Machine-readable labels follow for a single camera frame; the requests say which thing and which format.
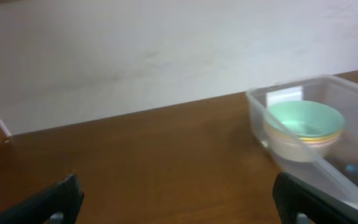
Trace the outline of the green plastic bowl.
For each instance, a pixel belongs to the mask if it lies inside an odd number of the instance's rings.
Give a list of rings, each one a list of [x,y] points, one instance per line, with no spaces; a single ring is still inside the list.
[[[283,101],[267,108],[264,121],[277,131],[282,126],[302,138],[320,138],[341,131],[344,116],[338,110],[315,101]]]

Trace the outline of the yellow plastic bowl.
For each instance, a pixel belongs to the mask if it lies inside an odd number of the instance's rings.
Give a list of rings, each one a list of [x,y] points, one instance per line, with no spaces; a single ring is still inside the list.
[[[341,132],[338,133],[334,133],[334,134],[330,134],[330,135],[326,135],[326,136],[320,136],[320,137],[315,137],[315,138],[304,138],[304,137],[299,137],[298,139],[301,141],[305,141],[305,142],[316,142],[316,141],[330,141],[332,139],[337,139],[341,136]]]

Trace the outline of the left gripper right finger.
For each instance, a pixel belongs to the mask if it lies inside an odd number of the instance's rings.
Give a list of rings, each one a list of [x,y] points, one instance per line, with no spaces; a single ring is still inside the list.
[[[304,214],[314,223],[358,224],[358,209],[287,172],[276,176],[272,196],[282,223],[298,223]]]

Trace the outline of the cream plastic bowl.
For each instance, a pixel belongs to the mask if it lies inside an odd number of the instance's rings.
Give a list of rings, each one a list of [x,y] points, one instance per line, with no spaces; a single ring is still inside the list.
[[[331,144],[310,146],[298,138],[296,139],[287,133],[280,132],[266,122],[264,123],[264,130],[267,134],[268,145],[271,151],[286,160],[295,162],[311,162],[314,160],[314,157],[307,149],[324,157],[332,146],[338,142],[337,140]]]

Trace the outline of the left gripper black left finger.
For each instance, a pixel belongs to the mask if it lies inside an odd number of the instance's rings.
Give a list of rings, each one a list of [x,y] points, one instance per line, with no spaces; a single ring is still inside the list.
[[[75,174],[67,176],[0,213],[0,224],[44,223],[61,214],[60,223],[74,224],[80,212],[84,192]]]

